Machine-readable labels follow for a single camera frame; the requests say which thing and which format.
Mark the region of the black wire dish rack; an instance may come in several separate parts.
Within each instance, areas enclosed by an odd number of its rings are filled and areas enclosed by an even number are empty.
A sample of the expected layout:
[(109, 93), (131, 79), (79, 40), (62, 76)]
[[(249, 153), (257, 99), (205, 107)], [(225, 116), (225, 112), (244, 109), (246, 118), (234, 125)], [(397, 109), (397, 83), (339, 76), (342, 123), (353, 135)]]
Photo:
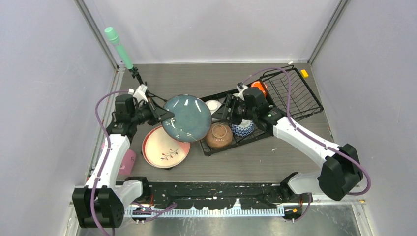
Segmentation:
[[(235, 89), (231, 89), (231, 90), (228, 90), (228, 91), (224, 91), (224, 92), (208, 95), (208, 96), (205, 96), (205, 97), (201, 97), (201, 100), (203, 100), (204, 102), (209, 101), (209, 100), (217, 100), (219, 102), (223, 102), (226, 98), (226, 95), (229, 94), (229, 93), (232, 93), (232, 94), (233, 93), (238, 93), (238, 89), (235, 88)], [(240, 146), (252, 143), (252, 142), (256, 142), (258, 140), (268, 138), (268, 137), (271, 137), (271, 135), (268, 134), (265, 131), (262, 131), (262, 130), (258, 129), (255, 126), (254, 131), (251, 134), (249, 134), (245, 137), (239, 137), (239, 136), (233, 135), (231, 144), (228, 145), (228, 146), (222, 147), (222, 148), (218, 148), (218, 149), (211, 148), (207, 144), (205, 139), (200, 140), (199, 143), (200, 143), (200, 146), (202, 148), (202, 151), (203, 151), (204, 155), (205, 156), (211, 156), (212, 154), (223, 152), (223, 151), (226, 151), (226, 150), (229, 150), (229, 149), (232, 149), (232, 148), (237, 148), (237, 147), (240, 147)]]

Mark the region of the cream bowl red rim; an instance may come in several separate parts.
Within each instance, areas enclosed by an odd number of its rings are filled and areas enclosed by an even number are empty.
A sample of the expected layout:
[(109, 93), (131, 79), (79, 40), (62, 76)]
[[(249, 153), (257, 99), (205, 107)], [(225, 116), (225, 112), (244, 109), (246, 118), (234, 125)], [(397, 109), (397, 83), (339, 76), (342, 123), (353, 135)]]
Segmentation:
[(211, 114), (214, 114), (222, 106), (222, 103), (218, 100), (208, 100), (205, 104), (209, 108)]

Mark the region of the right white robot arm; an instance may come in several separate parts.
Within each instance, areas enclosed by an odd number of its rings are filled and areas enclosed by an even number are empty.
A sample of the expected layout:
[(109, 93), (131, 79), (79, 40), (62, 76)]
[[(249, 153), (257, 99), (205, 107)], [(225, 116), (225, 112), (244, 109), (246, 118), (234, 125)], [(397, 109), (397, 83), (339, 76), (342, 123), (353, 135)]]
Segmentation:
[(307, 155), (320, 169), (307, 174), (294, 173), (283, 180), (280, 190), (284, 200), (293, 202), (300, 194), (324, 193), (339, 201), (346, 195), (358, 196), (369, 190), (369, 174), (360, 165), (353, 146), (340, 146), (302, 127), (288, 112), (269, 104), (258, 88), (247, 88), (241, 93), (242, 98), (227, 94), (212, 118), (228, 124), (251, 120), (258, 129)]

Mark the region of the blue floral plate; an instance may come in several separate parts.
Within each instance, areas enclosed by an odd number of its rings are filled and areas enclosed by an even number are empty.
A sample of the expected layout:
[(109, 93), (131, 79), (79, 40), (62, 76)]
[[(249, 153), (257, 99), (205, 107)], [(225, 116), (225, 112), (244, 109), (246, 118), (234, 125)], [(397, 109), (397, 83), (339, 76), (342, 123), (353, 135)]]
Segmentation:
[(210, 130), (211, 112), (201, 99), (182, 94), (170, 98), (163, 108), (174, 114), (162, 122), (165, 132), (173, 139), (193, 143), (204, 138)]

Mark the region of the blue white patterned bowl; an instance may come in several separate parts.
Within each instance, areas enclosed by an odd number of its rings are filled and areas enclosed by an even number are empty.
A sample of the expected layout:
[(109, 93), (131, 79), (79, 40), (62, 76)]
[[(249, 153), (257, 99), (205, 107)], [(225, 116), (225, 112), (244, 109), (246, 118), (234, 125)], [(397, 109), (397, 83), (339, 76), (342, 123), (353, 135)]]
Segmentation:
[(246, 137), (254, 131), (255, 124), (251, 120), (243, 119), (239, 125), (230, 124), (230, 128), (235, 136)]

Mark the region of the pink cream plate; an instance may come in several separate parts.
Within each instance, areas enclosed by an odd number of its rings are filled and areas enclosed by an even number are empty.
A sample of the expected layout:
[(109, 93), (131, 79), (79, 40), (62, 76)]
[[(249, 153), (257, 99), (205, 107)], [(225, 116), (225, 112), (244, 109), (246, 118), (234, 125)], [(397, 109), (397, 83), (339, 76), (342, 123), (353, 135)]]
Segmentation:
[(169, 169), (181, 163), (189, 154), (190, 148), (190, 143), (171, 138), (160, 125), (145, 136), (142, 155), (150, 165)]

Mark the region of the brown speckled bowl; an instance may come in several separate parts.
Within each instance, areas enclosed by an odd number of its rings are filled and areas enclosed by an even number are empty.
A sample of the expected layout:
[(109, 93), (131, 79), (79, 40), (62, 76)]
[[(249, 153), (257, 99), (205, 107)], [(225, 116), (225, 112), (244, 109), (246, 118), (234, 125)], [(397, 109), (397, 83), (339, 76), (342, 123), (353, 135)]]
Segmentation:
[(217, 122), (211, 125), (204, 140), (212, 149), (225, 148), (232, 143), (233, 133), (228, 125)]

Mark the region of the orange mug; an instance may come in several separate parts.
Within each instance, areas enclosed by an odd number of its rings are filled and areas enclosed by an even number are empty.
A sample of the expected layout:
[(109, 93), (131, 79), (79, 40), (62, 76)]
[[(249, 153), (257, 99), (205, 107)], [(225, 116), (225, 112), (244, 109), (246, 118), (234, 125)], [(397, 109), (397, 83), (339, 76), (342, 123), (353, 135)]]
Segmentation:
[(258, 88), (263, 93), (264, 97), (267, 96), (267, 91), (268, 91), (267, 88), (268, 88), (268, 86), (264, 82), (259, 81), (259, 80), (254, 81), (251, 84), (251, 87)]

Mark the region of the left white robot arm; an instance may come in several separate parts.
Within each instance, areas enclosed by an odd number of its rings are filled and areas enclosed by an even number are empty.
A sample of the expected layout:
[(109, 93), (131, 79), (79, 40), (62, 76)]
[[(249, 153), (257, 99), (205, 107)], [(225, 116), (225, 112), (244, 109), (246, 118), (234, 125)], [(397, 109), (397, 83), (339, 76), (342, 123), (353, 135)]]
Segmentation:
[(155, 125), (174, 117), (174, 114), (152, 98), (138, 100), (126, 91), (116, 91), (115, 109), (107, 127), (97, 119), (105, 135), (104, 147), (96, 168), (83, 187), (75, 187), (72, 202), (81, 228), (105, 231), (116, 229), (123, 213), (131, 203), (146, 203), (151, 196), (146, 177), (129, 177), (116, 187), (122, 161), (127, 154), (138, 125)]

